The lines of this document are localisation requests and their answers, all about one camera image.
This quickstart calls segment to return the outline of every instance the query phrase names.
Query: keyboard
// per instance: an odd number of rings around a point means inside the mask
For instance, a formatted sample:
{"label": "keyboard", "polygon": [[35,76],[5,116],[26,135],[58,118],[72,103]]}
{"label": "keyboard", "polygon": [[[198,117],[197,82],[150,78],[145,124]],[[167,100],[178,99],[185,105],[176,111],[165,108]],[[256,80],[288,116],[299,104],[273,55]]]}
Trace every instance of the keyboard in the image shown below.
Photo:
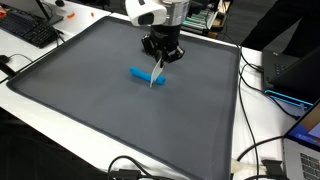
{"label": "keyboard", "polygon": [[39,48],[57,39],[53,27],[16,12],[9,11],[4,18],[0,19],[0,29]]}
{"label": "keyboard", "polygon": [[275,67],[276,75],[281,74],[284,70],[287,69],[286,66],[283,66],[283,65],[280,65],[280,64],[275,64],[274,67]]}
{"label": "keyboard", "polygon": [[307,180],[320,180],[320,160],[302,153],[300,155],[304,178]]}

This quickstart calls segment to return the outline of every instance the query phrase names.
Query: blue plastic piece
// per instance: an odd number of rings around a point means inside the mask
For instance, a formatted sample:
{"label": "blue plastic piece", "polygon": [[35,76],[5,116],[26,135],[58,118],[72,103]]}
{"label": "blue plastic piece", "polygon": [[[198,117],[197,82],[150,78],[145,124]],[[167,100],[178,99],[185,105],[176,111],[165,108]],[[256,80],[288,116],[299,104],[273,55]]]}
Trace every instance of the blue plastic piece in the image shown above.
{"label": "blue plastic piece", "polygon": [[[141,71],[139,68],[136,67],[130,67],[130,72],[133,76],[136,76],[138,78],[144,79],[148,82],[151,81],[151,74],[145,73]],[[155,84],[163,85],[166,82],[166,77],[164,76],[158,76],[156,81],[154,82]]]}

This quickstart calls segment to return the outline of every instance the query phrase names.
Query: table surface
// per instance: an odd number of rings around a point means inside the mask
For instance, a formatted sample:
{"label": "table surface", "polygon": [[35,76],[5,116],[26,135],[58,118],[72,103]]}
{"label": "table surface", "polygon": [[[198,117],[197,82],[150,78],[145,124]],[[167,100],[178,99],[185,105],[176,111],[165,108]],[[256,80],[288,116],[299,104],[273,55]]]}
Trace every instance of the table surface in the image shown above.
{"label": "table surface", "polygon": [[[54,0],[46,0],[46,2],[54,4]],[[65,4],[64,7],[57,11],[59,15],[64,16],[64,20],[54,25],[55,28],[64,32],[63,37],[65,40],[72,38],[101,17],[111,14],[107,11],[74,4],[68,1],[65,1]],[[72,12],[75,13],[75,17],[68,19],[66,16]],[[111,14],[111,16],[128,20],[128,17],[120,14]],[[204,41],[211,41],[212,43],[231,45],[188,32],[181,33],[203,39]],[[54,42],[43,49],[38,49],[4,31],[0,31],[0,39],[1,54],[10,56],[12,54],[20,53],[28,56],[32,60],[37,60],[39,57],[56,47],[56,43]],[[257,65],[261,64],[261,52],[243,48],[243,54],[250,63]],[[23,57],[15,56],[8,65],[14,70],[19,70],[29,63],[30,62]],[[248,84],[261,89],[261,74],[248,67],[245,69],[243,76]],[[6,75],[0,72],[0,81],[5,78]],[[101,170],[106,170],[115,157],[128,155],[148,167],[150,173],[154,175],[186,179],[186,177],[178,174],[166,165],[159,163],[118,141],[12,92],[7,88],[5,83],[6,81],[0,84],[0,106],[3,109],[83,158],[93,166]],[[246,87],[243,83],[241,85],[241,93],[245,110],[248,114],[248,119],[257,142],[283,135],[295,123],[291,117],[285,115],[272,101],[268,100],[260,93]],[[302,113],[302,110],[297,107],[288,104],[282,105],[293,114]],[[232,158],[237,158],[252,144],[253,141],[238,98],[233,127]],[[266,158],[282,160],[282,143],[278,140],[262,145],[258,147],[258,153],[260,160]],[[249,152],[247,156],[243,158],[242,162],[255,164],[254,151]],[[115,167],[134,168],[133,164],[127,160],[117,161]],[[234,179],[245,179],[255,175],[255,173],[255,171],[250,170],[241,171],[235,174]]]}

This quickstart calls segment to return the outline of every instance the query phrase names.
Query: laptop screen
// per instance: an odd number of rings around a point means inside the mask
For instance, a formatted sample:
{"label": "laptop screen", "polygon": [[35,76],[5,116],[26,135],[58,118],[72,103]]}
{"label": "laptop screen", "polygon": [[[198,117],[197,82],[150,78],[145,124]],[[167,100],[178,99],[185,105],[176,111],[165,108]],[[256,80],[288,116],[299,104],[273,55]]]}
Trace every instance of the laptop screen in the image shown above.
{"label": "laptop screen", "polygon": [[320,100],[300,119],[287,136],[315,150],[320,150]]}

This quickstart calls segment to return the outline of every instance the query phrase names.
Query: gray mat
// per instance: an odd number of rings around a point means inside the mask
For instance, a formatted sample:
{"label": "gray mat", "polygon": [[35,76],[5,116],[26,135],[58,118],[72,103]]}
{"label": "gray mat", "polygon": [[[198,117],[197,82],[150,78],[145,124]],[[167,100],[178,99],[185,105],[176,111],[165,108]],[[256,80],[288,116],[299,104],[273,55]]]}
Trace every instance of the gray mat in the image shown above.
{"label": "gray mat", "polygon": [[191,179],[228,179],[238,50],[181,36],[186,54],[150,89],[129,72],[155,65],[142,52],[148,30],[103,18],[7,85]]}

